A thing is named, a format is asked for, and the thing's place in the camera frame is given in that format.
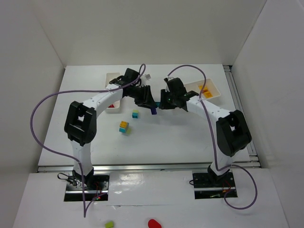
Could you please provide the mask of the yellow butterfly lego brick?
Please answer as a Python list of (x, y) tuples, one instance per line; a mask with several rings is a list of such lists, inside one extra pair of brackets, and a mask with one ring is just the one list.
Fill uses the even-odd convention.
[(205, 86), (199, 85), (198, 87), (199, 87), (200, 90), (202, 90), (203, 93), (208, 91), (208, 87), (206, 85)]

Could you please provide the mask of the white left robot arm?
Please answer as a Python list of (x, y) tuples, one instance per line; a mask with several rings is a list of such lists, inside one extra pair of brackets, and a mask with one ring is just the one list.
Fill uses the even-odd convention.
[(124, 75), (112, 79), (106, 88), (84, 102), (74, 101), (70, 104), (64, 131), (71, 141), (74, 162), (73, 176), (85, 185), (93, 183), (94, 168), (91, 162), (91, 142), (97, 133), (97, 119), (110, 105), (124, 97), (131, 97), (134, 103), (154, 112), (157, 104), (154, 101), (149, 85), (141, 77), (145, 65), (137, 72), (127, 68)]

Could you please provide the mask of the purple lego brick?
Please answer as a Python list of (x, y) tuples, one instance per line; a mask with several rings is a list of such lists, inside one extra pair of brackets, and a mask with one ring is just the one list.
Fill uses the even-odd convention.
[(156, 115), (157, 114), (157, 106), (152, 107), (150, 110), (151, 110), (151, 114), (152, 115)]

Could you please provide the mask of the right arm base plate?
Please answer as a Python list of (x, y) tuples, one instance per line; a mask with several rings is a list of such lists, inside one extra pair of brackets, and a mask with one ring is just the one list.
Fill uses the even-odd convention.
[(205, 172), (193, 173), (189, 184), (194, 187), (194, 198), (196, 200), (220, 199), (224, 198), (225, 194), (227, 194), (227, 198), (238, 197), (232, 172), (229, 172), (223, 179), (215, 183), (209, 180), (208, 174)]

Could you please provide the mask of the teal and lime lego stack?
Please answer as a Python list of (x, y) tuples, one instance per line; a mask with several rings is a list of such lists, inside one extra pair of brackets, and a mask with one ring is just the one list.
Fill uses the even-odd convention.
[(132, 118), (135, 118), (135, 119), (139, 118), (139, 111), (138, 110), (133, 110), (133, 112), (132, 112)]

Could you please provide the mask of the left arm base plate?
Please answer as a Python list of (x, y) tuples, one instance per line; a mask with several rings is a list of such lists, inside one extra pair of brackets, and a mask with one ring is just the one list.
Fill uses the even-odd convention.
[[(82, 183), (72, 175), (59, 173), (57, 178), (66, 181), (66, 190), (64, 202), (82, 201)], [(85, 200), (91, 201), (96, 197), (95, 201), (108, 201), (110, 175), (95, 175), (89, 184), (84, 184)]]

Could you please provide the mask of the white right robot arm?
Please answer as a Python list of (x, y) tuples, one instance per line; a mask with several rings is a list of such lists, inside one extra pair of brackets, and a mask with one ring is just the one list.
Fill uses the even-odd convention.
[(188, 92), (179, 78), (164, 81), (167, 87), (161, 90), (160, 109), (181, 108), (208, 121), (214, 152), (208, 178), (212, 184), (219, 182), (229, 172), (233, 157), (252, 141), (243, 113), (220, 108), (195, 91)]

